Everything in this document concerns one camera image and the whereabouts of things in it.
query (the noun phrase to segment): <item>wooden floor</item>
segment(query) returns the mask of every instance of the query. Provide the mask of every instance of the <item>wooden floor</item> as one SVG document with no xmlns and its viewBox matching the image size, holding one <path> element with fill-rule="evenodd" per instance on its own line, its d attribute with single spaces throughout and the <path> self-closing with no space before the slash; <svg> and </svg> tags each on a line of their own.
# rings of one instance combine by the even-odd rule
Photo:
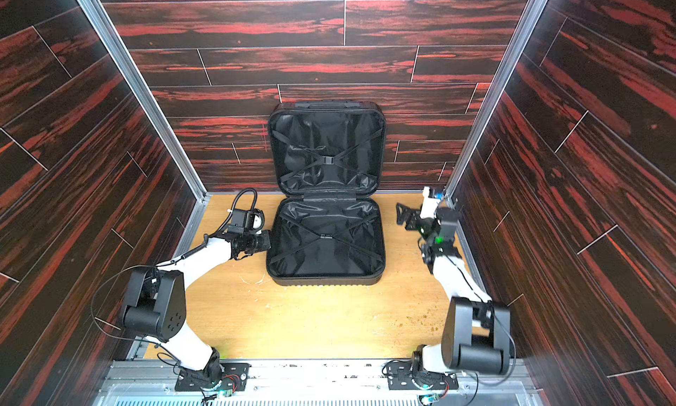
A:
<svg viewBox="0 0 676 406">
<path fill-rule="evenodd" d="M 233 198 L 212 197 L 193 246 L 218 228 Z M 282 199 L 282 194 L 258 196 L 266 228 Z M 233 359 L 409 357 L 419 344 L 439 343 L 448 298 L 420 258 L 417 233 L 396 225 L 395 204 L 419 207 L 422 197 L 376 194 L 373 199 L 383 216 L 387 258 L 378 283 L 278 286 L 259 253 L 217 266 L 188 288 L 190 327 L 221 357 Z M 239 207 L 250 202 L 243 196 Z M 155 358 L 156 351 L 151 347 L 145 356 Z"/>
</svg>

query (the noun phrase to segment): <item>red wire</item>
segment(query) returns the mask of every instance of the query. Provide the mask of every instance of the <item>red wire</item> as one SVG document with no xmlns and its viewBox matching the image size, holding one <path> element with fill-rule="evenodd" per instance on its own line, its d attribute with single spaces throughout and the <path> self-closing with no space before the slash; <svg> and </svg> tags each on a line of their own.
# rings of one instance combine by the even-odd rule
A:
<svg viewBox="0 0 676 406">
<path fill-rule="evenodd" d="M 444 381 L 446 383 L 446 389 L 444 390 L 444 393 L 442 394 L 441 397 L 439 397 L 439 400 L 443 399 L 446 397 L 446 394 L 448 394 L 448 390 L 450 389 L 450 386 L 448 385 L 448 381 Z"/>
<path fill-rule="evenodd" d="M 234 391 L 237 390 L 237 381 L 239 381 L 239 377 L 236 375 L 226 375 L 225 378 L 230 378 L 234 383 L 232 387 L 232 392 L 234 393 Z"/>
</svg>

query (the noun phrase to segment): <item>suitcase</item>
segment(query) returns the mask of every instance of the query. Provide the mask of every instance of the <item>suitcase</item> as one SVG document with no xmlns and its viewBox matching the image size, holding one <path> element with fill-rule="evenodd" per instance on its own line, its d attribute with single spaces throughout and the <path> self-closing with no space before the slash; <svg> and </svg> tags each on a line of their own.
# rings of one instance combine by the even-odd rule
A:
<svg viewBox="0 0 676 406">
<path fill-rule="evenodd" d="M 268 121 L 279 188 L 266 267 L 282 286 L 368 285 L 384 271 L 385 119 L 373 102 L 285 102 Z"/>
</svg>

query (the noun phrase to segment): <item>aluminum frame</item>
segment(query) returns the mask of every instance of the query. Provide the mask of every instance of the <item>aluminum frame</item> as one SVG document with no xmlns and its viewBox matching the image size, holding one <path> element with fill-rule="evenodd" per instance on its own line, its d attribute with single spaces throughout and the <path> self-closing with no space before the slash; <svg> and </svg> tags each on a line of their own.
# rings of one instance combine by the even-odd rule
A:
<svg viewBox="0 0 676 406">
<path fill-rule="evenodd" d="M 176 138 L 166 116 L 162 109 L 157 104 L 155 97 L 148 84 L 141 76 L 139 68 L 131 57 L 129 50 L 124 45 L 120 34 L 115 29 L 113 22 L 108 17 L 106 9 L 101 4 L 100 0 L 77 0 L 78 4 L 84 11 L 92 27 L 103 42 L 104 46 L 110 54 L 110 58 L 118 66 L 120 73 L 122 73 L 127 84 L 131 88 L 132 93 L 138 99 L 141 108 L 145 111 L 148 119 L 157 131 L 159 138 L 162 139 L 169 154 L 173 157 L 176 165 L 181 170 L 181 174 L 185 177 L 190 190 L 195 195 L 197 200 L 202 200 L 206 195 L 206 188 L 199 179 L 198 173 L 190 163 L 188 156 L 185 154 L 181 143 Z"/>
<path fill-rule="evenodd" d="M 453 173 L 451 173 L 451 177 L 444 188 L 444 199 L 446 199 L 448 205 L 453 205 L 453 192 L 458 187 L 458 183 L 460 183 L 462 175 L 467 169 L 467 165 L 469 165 L 469 161 L 472 158 L 474 151 L 477 149 L 478 141 L 481 139 L 483 132 L 486 131 L 488 121 L 491 119 L 495 107 L 500 101 L 500 97 L 507 86 L 507 82 L 510 80 L 521 54 L 523 54 L 523 49 L 526 47 L 526 43 L 528 43 L 528 40 L 533 33 L 533 29 L 535 29 L 547 1 L 548 0 L 528 0 L 526 3 L 526 7 L 521 15 L 521 20 L 519 20 L 517 28 L 514 30 L 514 34 L 507 46 L 504 57 L 500 62 L 500 66 L 498 66 L 497 71 L 495 72 L 491 87 L 488 89 L 486 98 L 478 110 L 477 118 L 469 132 L 467 142 L 462 148 Z"/>
<path fill-rule="evenodd" d="M 373 360 L 231 360 L 251 364 L 247 388 L 214 405 L 239 406 L 414 406 L 423 391 L 391 391 L 381 373 L 387 359 Z M 459 388 L 439 406 L 463 405 L 477 387 L 474 373 L 457 373 Z M 479 376 L 497 382 L 503 376 Z M 176 393 L 173 368 L 158 360 L 116 361 L 104 378 L 97 406 L 198 405 L 201 393 Z M 502 385 L 480 384 L 478 404 L 542 406 L 524 361 Z"/>
<path fill-rule="evenodd" d="M 204 213 L 207 210 L 209 201 L 211 200 L 212 195 L 206 194 L 202 200 L 199 200 L 195 203 L 193 207 L 193 212 L 190 213 L 190 218 L 185 224 L 185 229 L 179 240 L 179 244 L 176 246 L 174 251 L 174 257 L 177 257 L 183 253 L 186 253 L 190 250 L 190 245 L 193 243 L 195 236 L 198 234 L 199 224 L 204 218 Z"/>
</svg>

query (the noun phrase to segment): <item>mounting plate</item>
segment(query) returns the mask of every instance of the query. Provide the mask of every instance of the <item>mounting plate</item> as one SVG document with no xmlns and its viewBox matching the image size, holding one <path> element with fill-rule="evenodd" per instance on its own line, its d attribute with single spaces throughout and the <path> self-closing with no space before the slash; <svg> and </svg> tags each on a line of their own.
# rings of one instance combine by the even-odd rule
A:
<svg viewBox="0 0 676 406">
<path fill-rule="evenodd" d="M 388 363 L 383 372 L 387 375 L 387 386 L 390 390 L 420 390 L 413 384 L 410 361 Z M 438 375 L 439 381 L 434 383 L 429 390 L 445 390 L 447 383 L 449 391 L 458 390 L 458 379 L 455 374 L 449 376 Z"/>
<path fill-rule="evenodd" d="M 237 381 L 237 389 L 235 391 L 244 391 L 244 389 L 247 387 L 247 381 L 249 380 L 249 364 L 248 363 L 232 363 L 232 362 L 226 362 L 224 360 L 220 361 L 221 366 L 225 370 L 225 375 L 236 375 L 238 379 Z M 232 382 L 232 379 L 230 378 L 223 378 L 223 382 L 221 383 L 220 387 L 218 388 L 218 391 L 221 390 L 228 390 L 229 388 L 232 389 L 232 386 L 234 383 Z M 176 380 L 176 386 L 174 387 L 175 391 L 199 391 L 200 387 L 198 385 L 198 381 L 194 380 L 193 378 L 186 377 L 183 378 L 182 380 Z M 205 393 L 209 394 L 212 393 L 211 391 L 204 391 Z"/>
</svg>

